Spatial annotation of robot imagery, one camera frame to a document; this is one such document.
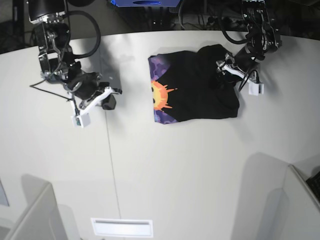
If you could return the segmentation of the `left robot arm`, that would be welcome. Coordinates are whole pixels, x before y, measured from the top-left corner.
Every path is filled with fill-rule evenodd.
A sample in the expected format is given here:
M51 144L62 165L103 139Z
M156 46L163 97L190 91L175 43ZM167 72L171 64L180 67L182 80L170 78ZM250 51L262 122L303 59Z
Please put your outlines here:
M243 45L237 54L225 54L223 60L216 62L217 72L238 76L241 84L248 82L259 84L258 65L265 60L267 53L274 53L282 46L281 35L270 19L264 0L242 0L241 16L247 28L247 34L241 40L229 36L224 24L224 11L229 5L220 9L217 20L223 36L234 45Z

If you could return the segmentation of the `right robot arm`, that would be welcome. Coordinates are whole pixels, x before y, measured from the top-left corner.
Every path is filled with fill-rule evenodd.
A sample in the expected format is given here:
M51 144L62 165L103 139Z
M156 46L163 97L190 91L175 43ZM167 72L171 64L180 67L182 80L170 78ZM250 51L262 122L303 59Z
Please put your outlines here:
M104 110L114 110L115 95L121 94L122 90L102 81L98 72L83 71L79 61L92 56L100 47L102 35L96 20L85 11L69 11L64 0L30 0L28 14L34 25L42 80L62 85L71 95L68 100L73 104L76 98L81 99L80 105L74 106L77 116L96 104ZM71 29L65 19L76 15L86 17L95 29L96 42L88 53L74 54L70 46Z

